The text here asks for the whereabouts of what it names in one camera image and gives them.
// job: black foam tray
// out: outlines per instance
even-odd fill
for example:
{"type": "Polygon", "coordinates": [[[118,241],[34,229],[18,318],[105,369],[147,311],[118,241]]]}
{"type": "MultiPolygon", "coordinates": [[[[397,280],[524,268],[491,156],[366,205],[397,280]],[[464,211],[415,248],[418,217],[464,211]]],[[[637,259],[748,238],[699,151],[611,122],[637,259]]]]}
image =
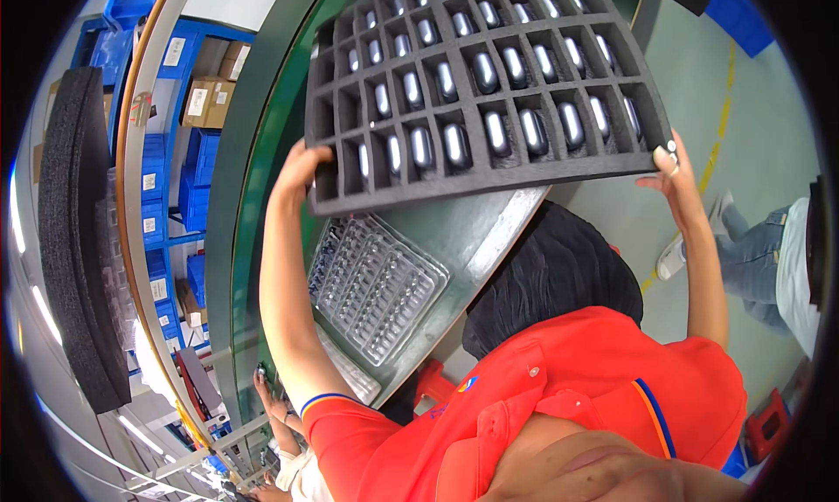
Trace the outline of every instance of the black foam tray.
{"type": "Polygon", "coordinates": [[[321,165],[315,186],[309,191],[309,210],[315,215],[341,215],[399,203],[486,193],[516,187],[534,187],[557,182],[613,177],[653,172],[651,151],[672,139],[664,106],[659,98],[644,56],[629,26],[618,14],[612,0],[582,0],[589,10],[583,14],[572,0],[554,0],[562,12],[550,18],[540,0],[429,0],[418,6],[416,0],[402,0],[405,12],[394,15],[393,0],[360,0],[317,31],[309,64],[306,93],[305,139],[309,146],[328,145],[336,160],[321,165]],[[490,1],[504,25],[488,30],[477,4],[490,1]],[[513,3],[527,3],[538,20],[520,23],[513,3]],[[367,29],[365,14],[373,10],[377,24],[367,29]],[[476,31],[456,37],[451,16],[465,12],[476,31]],[[431,20],[441,42],[422,46],[417,23],[431,20]],[[408,34],[413,52],[396,56],[393,39],[408,34]],[[617,61],[608,67],[597,46],[595,35],[606,38],[617,61]],[[572,66],[563,40],[572,36],[586,63],[586,79],[572,66]],[[372,65],[367,44],[379,39],[384,61],[372,65]],[[553,52],[560,81],[547,83],[535,67],[532,46],[541,43],[553,52]],[[506,46],[514,46],[528,69],[528,87],[510,88],[500,56],[506,46]],[[350,73],[347,53],[357,50],[362,66],[350,73]],[[498,72],[500,88],[489,95],[477,91],[472,77],[472,57],[488,52],[498,72]],[[455,77],[459,100],[446,104],[435,81],[436,64],[446,60],[455,77]],[[402,92],[402,77],[415,71],[425,98],[425,109],[409,110],[402,92]],[[373,88],[386,83],[393,117],[380,119],[375,109],[373,88]],[[612,126],[604,143],[596,132],[588,96],[606,104],[612,126]],[[642,138],[632,131],[623,108],[623,96],[633,98],[640,120],[642,138]],[[582,148],[568,151],[556,110],[560,102],[572,102],[580,115],[586,140],[582,148]],[[518,111],[533,109],[540,115],[550,142],[547,155],[531,157],[524,148],[524,135],[518,111]],[[494,110],[503,120],[513,153],[506,158],[488,150],[483,115],[494,110]],[[464,126],[472,150],[473,166],[458,170],[447,160],[442,140],[449,123],[464,126]],[[420,171],[411,160],[409,132],[425,126],[431,135],[435,170],[420,171]],[[385,140],[395,134],[402,155],[398,177],[388,170],[385,140]],[[361,176],[357,150],[367,145],[369,177],[361,176]]]}

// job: hand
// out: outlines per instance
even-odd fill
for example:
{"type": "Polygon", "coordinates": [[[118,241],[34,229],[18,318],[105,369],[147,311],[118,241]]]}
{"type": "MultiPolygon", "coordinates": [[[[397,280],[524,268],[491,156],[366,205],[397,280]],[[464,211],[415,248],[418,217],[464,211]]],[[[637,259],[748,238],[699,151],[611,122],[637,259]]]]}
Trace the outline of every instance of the hand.
{"type": "Polygon", "coordinates": [[[265,377],[259,371],[253,371],[253,387],[259,393],[259,400],[262,401],[267,415],[273,416],[282,422],[285,413],[288,412],[288,408],[285,406],[285,402],[277,400],[271,395],[271,391],[267,387],[267,380],[265,380],[265,377]]]}
{"type": "Polygon", "coordinates": [[[306,198],[306,185],[315,178],[318,164],[331,159],[332,150],[329,147],[306,149],[305,141],[300,138],[285,158],[268,205],[288,203],[292,208],[299,208],[306,198]]]}
{"type": "Polygon", "coordinates": [[[676,141],[678,165],[664,147],[658,146],[653,151],[653,161],[659,173],[654,177],[639,178],[635,180],[635,185],[650,187],[664,194],[676,226],[684,233],[686,227],[695,224],[698,220],[707,222],[707,217],[702,207],[702,199],[693,177],[693,168],[690,166],[685,145],[675,129],[673,139],[676,141]]]}

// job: gray floor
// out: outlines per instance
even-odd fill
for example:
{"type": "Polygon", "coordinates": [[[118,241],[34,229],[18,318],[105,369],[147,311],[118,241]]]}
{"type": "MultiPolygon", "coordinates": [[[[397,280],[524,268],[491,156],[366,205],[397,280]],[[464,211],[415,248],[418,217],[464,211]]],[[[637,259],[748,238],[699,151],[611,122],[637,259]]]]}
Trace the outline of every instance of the gray floor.
{"type": "MultiPolygon", "coordinates": [[[[809,193],[808,184],[818,169],[815,141],[801,95],[777,44],[754,59],[736,46],[728,124],[720,140],[731,41],[707,16],[697,18],[671,0],[663,0],[647,61],[670,124],[685,141],[697,181],[715,142],[721,142],[703,198],[706,207],[729,188],[743,216],[755,224],[768,212],[809,193]]],[[[565,184],[554,187],[548,198],[594,224],[620,248],[638,281],[644,282],[676,233],[676,225],[666,201],[658,193],[635,187],[634,179],[565,184]]],[[[655,280],[644,299],[642,329],[662,343],[683,339],[685,272],[668,282],[655,280]]],[[[742,372],[751,411],[773,387],[786,384],[803,353],[794,339],[774,336],[747,316],[740,300],[730,298],[728,309],[729,354],[742,372]]],[[[453,381],[461,380],[475,363],[459,347],[461,330],[462,319],[433,353],[444,361],[445,375],[453,381]]]]}

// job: white shoe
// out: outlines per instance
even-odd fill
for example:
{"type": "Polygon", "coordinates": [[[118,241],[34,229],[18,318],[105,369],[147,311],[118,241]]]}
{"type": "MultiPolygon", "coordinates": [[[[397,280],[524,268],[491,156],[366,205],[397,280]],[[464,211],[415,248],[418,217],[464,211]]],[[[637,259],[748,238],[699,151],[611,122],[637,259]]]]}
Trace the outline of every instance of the white shoe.
{"type": "Polygon", "coordinates": [[[708,222],[711,224],[711,231],[714,235],[728,236],[726,226],[722,223],[722,214],[729,205],[734,203],[734,197],[731,191],[726,191],[717,197],[714,204],[711,206],[711,211],[708,214],[708,222]]]}
{"type": "Polygon", "coordinates": [[[669,280],[685,266],[685,255],[682,253],[684,244],[685,241],[679,233],[679,236],[662,251],[659,261],[655,263],[655,274],[659,280],[669,280]]]}

